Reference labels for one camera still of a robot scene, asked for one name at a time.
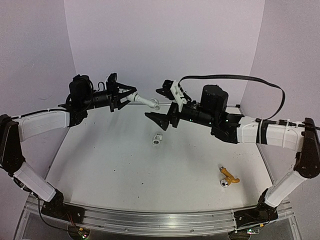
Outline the white elbow fitting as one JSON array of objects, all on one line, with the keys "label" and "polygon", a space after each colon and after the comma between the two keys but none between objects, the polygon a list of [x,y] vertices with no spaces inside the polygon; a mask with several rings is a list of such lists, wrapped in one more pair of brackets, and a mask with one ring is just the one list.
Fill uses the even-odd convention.
[{"label": "white elbow fitting", "polygon": [[129,94],[126,99],[130,102],[137,102],[139,99],[139,94],[137,92]]},{"label": "white elbow fitting", "polygon": [[152,138],[152,144],[154,146],[158,146],[162,142],[162,140],[163,140],[163,134],[160,132],[157,132]]}]

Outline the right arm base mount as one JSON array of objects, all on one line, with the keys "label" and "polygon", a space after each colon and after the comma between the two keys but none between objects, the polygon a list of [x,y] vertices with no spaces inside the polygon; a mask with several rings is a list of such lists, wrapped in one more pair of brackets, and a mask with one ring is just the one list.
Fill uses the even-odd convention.
[{"label": "right arm base mount", "polygon": [[266,193],[264,192],[259,197],[257,205],[254,208],[234,212],[233,216],[237,229],[250,225],[269,223],[278,219],[277,208],[265,203],[265,195]]}]

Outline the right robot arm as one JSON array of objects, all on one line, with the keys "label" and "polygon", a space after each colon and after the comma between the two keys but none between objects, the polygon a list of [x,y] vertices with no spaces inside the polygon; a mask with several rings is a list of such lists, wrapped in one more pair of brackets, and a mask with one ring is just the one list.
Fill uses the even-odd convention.
[{"label": "right robot arm", "polygon": [[255,143],[296,152],[293,169],[267,189],[263,197],[263,202],[270,207],[276,208],[301,183],[320,174],[320,141],[311,118],[291,122],[228,113],[229,95],[218,85],[205,85],[200,102],[186,100],[186,94],[178,86],[163,87],[157,89],[157,93],[172,99],[168,112],[147,112],[145,116],[164,131],[169,126],[177,128],[184,120],[209,127],[210,134],[225,143]]}]

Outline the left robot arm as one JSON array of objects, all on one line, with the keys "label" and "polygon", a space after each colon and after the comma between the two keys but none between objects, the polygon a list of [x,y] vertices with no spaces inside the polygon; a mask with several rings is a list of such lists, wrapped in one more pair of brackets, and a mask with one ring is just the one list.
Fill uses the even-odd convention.
[{"label": "left robot arm", "polygon": [[49,202],[47,209],[58,219],[67,215],[68,208],[55,198],[58,190],[27,163],[21,143],[52,130],[77,126],[88,117],[91,109],[109,107],[111,112],[120,110],[130,103],[127,96],[137,92],[133,86],[118,83],[116,73],[112,73],[102,86],[102,90],[95,90],[89,76],[78,74],[69,84],[65,103],[57,108],[0,117],[0,167],[28,192]]}]

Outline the gold brass faucet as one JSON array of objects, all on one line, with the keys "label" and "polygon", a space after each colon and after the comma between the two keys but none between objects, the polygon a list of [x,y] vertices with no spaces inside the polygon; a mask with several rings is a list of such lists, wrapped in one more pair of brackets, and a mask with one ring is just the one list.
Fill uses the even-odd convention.
[{"label": "gold brass faucet", "polygon": [[238,184],[240,182],[240,179],[235,178],[225,167],[221,166],[219,170],[224,175],[224,178],[220,180],[220,185],[223,188],[227,188],[231,184]]}]

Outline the white plastic faucet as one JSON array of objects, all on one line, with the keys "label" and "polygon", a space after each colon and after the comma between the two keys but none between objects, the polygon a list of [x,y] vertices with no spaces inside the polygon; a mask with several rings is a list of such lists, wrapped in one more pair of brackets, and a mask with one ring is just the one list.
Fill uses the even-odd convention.
[{"label": "white plastic faucet", "polygon": [[151,98],[151,99],[146,99],[139,94],[137,94],[134,98],[134,100],[138,103],[141,103],[143,105],[148,106],[151,109],[154,109],[156,111],[159,111],[161,109],[160,103],[157,99]]}]

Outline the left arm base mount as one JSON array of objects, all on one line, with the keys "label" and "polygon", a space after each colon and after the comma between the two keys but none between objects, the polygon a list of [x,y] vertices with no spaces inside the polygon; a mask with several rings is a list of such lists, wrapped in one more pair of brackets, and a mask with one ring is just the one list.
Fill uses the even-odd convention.
[{"label": "left arm base mount", "polygon": [[63,193],[56,189],[53,198],[50,201],[43,202],[40,213],[55,219],[81,224],[84,219],[85,209],[64,203]]}]

